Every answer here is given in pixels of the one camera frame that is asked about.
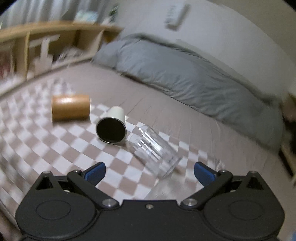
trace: pink and white checkered pattern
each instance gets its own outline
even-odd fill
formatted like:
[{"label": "pink and white checkered pattern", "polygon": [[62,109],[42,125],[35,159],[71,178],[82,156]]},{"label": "pink and white checkered pattern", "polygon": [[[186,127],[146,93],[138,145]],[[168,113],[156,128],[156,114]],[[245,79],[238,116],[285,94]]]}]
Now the pink and white checkered pattern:
[{"label": "pink and white checkered pattern", "polygon": [[[125,146],[109,145],[97,138],[96,122],[109,107],[92,103],[89,121],[52,123],[52,95],[72,93],[70,85],[63,80],[48,80],[0,103],[0,201],[12,216],[45,170],[65,175],[103,161],[107,167],[106,177],[97,188],[119,202],[143,199],[158,183]],[[128,135],[143,125],[126,116]],[[223,166],[205,152],[162,132],[159,135],[183,157],[176,171],[193,192],[198,183],[193,174],[196,161],[213,169]]]}]

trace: gray comforter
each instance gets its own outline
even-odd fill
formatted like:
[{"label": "gray comforter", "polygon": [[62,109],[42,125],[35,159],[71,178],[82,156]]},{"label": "gray comforter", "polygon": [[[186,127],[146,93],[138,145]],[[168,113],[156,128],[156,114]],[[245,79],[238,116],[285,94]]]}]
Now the gray comforter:
[{"label": "gray comforter", "polygon": [[102,47],[95,64],[116,69],[278,151],[281,111],[197,53],[147,35]]}]

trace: brown tube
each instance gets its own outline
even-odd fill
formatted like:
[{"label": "brown tube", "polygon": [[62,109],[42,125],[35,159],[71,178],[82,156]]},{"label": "brown tube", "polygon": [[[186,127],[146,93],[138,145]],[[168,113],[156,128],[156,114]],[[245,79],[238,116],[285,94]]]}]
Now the brown tube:
[{"label": "brown tube", "polygon": [[52,121],[89,118],[91,103],[88,95],[52,97]]}]

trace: clear glass tumbler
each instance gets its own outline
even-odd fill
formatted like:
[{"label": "clear glass tumbler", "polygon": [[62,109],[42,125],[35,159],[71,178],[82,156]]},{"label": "clear glass tumbler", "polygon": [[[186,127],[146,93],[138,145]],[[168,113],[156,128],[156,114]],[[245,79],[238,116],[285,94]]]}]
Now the clear glass tumbler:
[{"label": "clear glass tumbler", "polygon": [[154,175],[165,178],[181,158],[150,126],[144,125],[127,138],[127,147]]}]

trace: bedsheet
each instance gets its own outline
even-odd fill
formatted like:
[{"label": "bedsheet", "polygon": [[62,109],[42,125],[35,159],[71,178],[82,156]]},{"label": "bedsheet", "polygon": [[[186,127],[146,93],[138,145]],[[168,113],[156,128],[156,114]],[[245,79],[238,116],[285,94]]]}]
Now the bedsheet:
[{"label": "bedsheet", "polygon": [[226,169],[235,175],[258,171],[286,213],[279,238],[287,240],[296,230],[296,189],[277,154],[149,86],[91,63],[52,72],[28,84],[32,87],[55,78],[63,78],[74,90],[90,95],[93,103],[121,106],[130,118],[222,160]]},{"label": "bedsheet", "polygon": [[[90,120],[52,123],[51,96],[73,93],[69,83],[49,79],[0,103],[0,201],[7,215],[14,217],[31,185],[47,170],[60,176],[103,161],[106,176],[97,188],[120,203],[123,199],[144,199],[159,182],[126,146],[98,139],[96,122],[109,110],[108,106],[92,102]],[[127,135],[138,134],[143,125],[126,116]],[[195,162],[202,161],[214,170],[224,167],[207,153],[158,133],[182,157],[172,174],[179,177],[179,185],[186,190],[176,195],[179,202],[202,188],[194,176]]]}]

